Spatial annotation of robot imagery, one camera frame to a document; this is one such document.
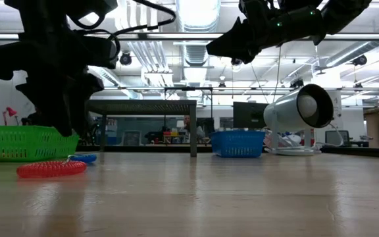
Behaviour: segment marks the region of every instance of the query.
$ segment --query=ceiling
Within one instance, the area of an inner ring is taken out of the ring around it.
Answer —
[[[176,10],[174,1],[161,0],[161,4]],[[228,31],[235,22],[235,19],[240,16],[245,18],[238,9],[238,2],[235,0],[222,0],[220,8],[220,17],[218,21],[217,32]],[[110,14],[108,18],[102,23],[100,28],[109,31],[115,31],[114,17],[117,12]],[[163,13],[158,14],[158,20],[165,19],[167,16]],[[163,26],[161,32],[178,32],[177,23]],[[342,32],[363,32],[375,33],[379,29],[379,1],[374,0],[367,10],[362,15],[356,18],[351,24],[346,26]],[[3,32],[21,32],[22,25],[18,11],[5,6],[0,2],[0,33]],[[275,86],[277,79],[278,85],[288,86],[289,82],[294,77],[288,78],[294,70],[300,66],[305,66],[302,70],[302,77],[305,81],[309,81],[312,77],[311,66],[305,65],[311,59],[325,59],[331,57],[336,53],[340,53],[354,41],[324,41],[317,48],[312,42],[297,41],[285,43],[281,48],[268,48],[263,50],[257,58],[249,65],[242,65],[239,72],[234,72],[230,65],[229,59],[220,59],[218,57],[210,57],[207,64],[209,69],[205,75],[205,83],[212,86],[217,86],[221,81],[219,78],[224,76],[224,81],[228,86]],[[122,50],[130,50],[126,42],[122,42]],[[173,72],[173,82],[176,85],[185,83],[185,76],[183,75],[183,60],[182,60],[182,46],[176,45],[176,42],[164,41],[164,53],[170,69]],[[363,68],[358,66],[357,73],[353,73],[352,65],[342,65],[338,67],[341,74],[343,86],[351,87],[356,80],[364,80],[372,76],[379,75],[379,47],[365,53],[368,57],[368,63]],[[141,65],[139,61],[133,57],[132,64],[129,66],[122,66],[117,64],[117,68],[113,70],[119,78],[123,78],[127,86],[140,86],[141,78]],[[374,81],[373,84],[368,84],[369,87],[379,87],[379,80]]]

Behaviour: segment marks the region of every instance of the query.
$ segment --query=wooden table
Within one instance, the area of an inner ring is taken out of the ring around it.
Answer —
[[[0,163],[0,236],[379,236],[379,158],[100,153],[74,176]]]
[[[105,150],[105,129],[107,115],[189,115],[189,131],[197,134],[197,101],[196,100],[89,100],[88,109],[102,115],[101,151]],[[190,153],[197,156],[197,136],[190,136]]]

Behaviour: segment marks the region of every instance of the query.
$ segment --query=blue object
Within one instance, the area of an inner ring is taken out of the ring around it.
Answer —
[[[213,153],[221,157],[259,157],[265,132],[225,131],[211,134]]]
[[[85,163],[94,162],[96,160],[96,158],[97,158],[97,156],[95,154],[70,156],[71,161],[82,161]]]

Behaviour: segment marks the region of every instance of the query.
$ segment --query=blue basket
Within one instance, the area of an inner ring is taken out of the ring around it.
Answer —
[[[213,153],[221,157],[259,157],[265,132],[225,131],[211,134]]]

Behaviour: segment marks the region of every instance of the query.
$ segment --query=green plastic basket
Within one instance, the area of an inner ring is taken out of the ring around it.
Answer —
[[[0,161],[42,161],[76,151],[78,136],[62,137],[55,128],[0,126]]]

